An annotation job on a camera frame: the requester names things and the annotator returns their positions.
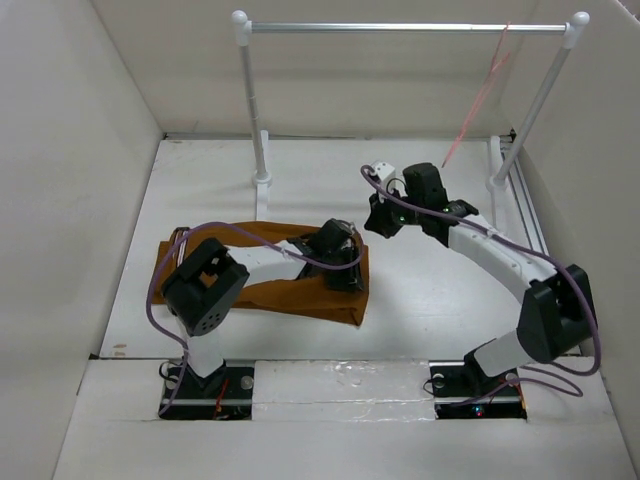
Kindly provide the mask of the aluminium rail right side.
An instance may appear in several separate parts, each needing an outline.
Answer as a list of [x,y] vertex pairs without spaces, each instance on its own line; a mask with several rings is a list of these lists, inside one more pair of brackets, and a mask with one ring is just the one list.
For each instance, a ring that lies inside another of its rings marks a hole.
[[525,232],[526,244],[535,251],[547,253],[544,234],[518,156],[515,157],[506,179]]

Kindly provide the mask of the pink wire hanger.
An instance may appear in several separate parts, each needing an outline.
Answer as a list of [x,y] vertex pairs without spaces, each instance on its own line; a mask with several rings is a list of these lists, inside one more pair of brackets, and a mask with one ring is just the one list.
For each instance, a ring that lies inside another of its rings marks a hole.
[[487,75],[480,87],[480,89],[478,90],[476,96],[474,97],[473,103],[466,115],[466,117],[464,118],[464,121],[461,125],[461,128],[458,132],[458,135],[455,137],[453,143],[451,144],[447,154],[445,155],[441,167],[444,168],[452,159],[452,157],[454,156],[456,150],[459,148],[460,144],[462,143],[462,141],[464,140],[470,126],[472,125],[476,115],[478,114],[478,112],[481,110],[484,102],[486,101],[486,99],[489,97],[489,94],[491,93],[492,89],[493,89],[493,85],[496,82],[498,75],[500,73],[500,70],[502,69],[502,67],[507,63],[507,61],[510,58],[511,52],[507,51],[504,55],[501,55],[501,49],[502,49],[502,45],[506,39],[507,36],[507,32],[509,27],[511,26],[511,23],[508,22],[505,26],[505,28],[502,30],[501,34],[500,34],[500,38],[498,40],[498,43],[496,45],[496,48],[494,50],[493,56],[491,58],[491,62],[490,62],[490,66],[487,72]]

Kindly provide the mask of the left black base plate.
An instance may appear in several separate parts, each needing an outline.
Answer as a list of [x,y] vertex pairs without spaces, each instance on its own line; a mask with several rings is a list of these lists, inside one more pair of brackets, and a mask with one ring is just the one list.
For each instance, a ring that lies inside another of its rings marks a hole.
[[158,416],[163,420],[244,421],[252,417],[255,364],[224,364],[205,379],[167,362],[159,367],[164,380]]

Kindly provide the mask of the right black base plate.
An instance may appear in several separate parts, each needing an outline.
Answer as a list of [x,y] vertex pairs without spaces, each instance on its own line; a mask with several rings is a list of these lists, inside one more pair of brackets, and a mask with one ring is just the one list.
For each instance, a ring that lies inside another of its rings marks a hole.
[[516,370],[476,377],[463,361],[430,361],[423,390],[433,398],[437,420],[527,419]]

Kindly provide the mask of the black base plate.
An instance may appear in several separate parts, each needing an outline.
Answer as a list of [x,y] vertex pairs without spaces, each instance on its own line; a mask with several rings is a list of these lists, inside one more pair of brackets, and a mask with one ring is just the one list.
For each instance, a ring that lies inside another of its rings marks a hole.
[[423,390],[433,398],[437,420],[527,419],[516,370],[476,377],[463,361],[430,361]]
[[252,417],[255,364],[224,364],[205,379],[167,362],[159,367],[164,380],[158,416],[163,420],[244,421]]

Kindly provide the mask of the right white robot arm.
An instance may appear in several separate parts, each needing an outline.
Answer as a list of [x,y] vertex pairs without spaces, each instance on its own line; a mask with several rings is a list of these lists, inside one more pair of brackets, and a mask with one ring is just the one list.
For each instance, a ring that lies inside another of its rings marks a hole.
[[595,374],[601,364],[601,342],[586,272],[518,245],[495,230],[465,200],[449,199],[438,168],[419,163],[397,174],[385,162],[364,165],[360,173],[374,189],[369,198],[366,230],[386,239],[404,226],[418,226],[444,247],[475,263],[520,303],[514,330],[478,346],[463,359],[462,384],[477,402],[521,382],[518,369],[536,364],[555,367],[561,378],[567,367],[558,358],[585,340],[594,344]]

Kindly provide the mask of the white and silver clothes rack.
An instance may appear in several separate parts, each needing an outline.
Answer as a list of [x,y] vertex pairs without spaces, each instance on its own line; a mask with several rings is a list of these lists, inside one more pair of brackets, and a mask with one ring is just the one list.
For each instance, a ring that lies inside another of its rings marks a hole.
[[477,24],[477,23],[389,23],[389,22],[256,22],[247,13],[236,10],[231,14],[231,22],[236,44],[239,48],[242,77],[251,127],[251,140],[255,158],[253,182],[256,188],[255,217],[265,220],[269,213],[269,194],[272,176],[267,166],[269,132],[259,125],[259,109],[254,86],[250,58],[250,37],[253,34],[375,34],[375,33],[438,33],[438,34],[506,34],[516,35],[556,35],[562,38],[558,49],[541,85],[526,113],[516,137],[497,173],[488,180],[488,189],[494,192],[504,187],[506,179],[537,120],[559,74],[570,53],[578,44],[591,17],[585,11],[574,13],[564,24]]

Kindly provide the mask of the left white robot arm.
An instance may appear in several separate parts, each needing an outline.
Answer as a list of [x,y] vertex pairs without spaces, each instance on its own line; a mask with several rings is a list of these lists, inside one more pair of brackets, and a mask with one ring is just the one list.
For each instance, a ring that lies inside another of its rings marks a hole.
[[264,221],[178,228],[161,243],[151,301],[186,336],[185,380],[201,396],[222,387],[217,329],[231,309],[359,326],[369,298],[368,249],[346,222]]

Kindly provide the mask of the brown trousers with striped trim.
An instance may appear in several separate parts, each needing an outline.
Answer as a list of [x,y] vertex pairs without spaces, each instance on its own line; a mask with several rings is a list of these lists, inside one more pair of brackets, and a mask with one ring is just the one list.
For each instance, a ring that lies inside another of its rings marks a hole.
[[[232,225],[274,244],[289,238],[312,234],[320,229],[320,227],[309,225],[263,221],[237,222]],[[154,273],[170,247],[177,242],[186,230],[188,230],[188,227],[177,227],[168,240],[159,243]],[[228,227],[210,226],[191,235],[184,242],[186,243],[186,255],[188,256],[192,253],[203,240],[209,237],[218,239],[229,249],[231,246],[263,246],[257,240]],[[248,281],[233,307],[236,309],[264,310],[360,326],[364,321],[369,298],[369,251],[367,246],[363,247],[363,252],[360,267],[364,281],[364,291],[341,292],[330,290],[325,285],[325,277],[322,275],[301,280],[274,280],[251,286],[248,285]],[[160,287],[169,274],[175,270],[177,255],[177,253],[174,253],[160,274],[152,296],[151,303],[153,305],[165,303]]]

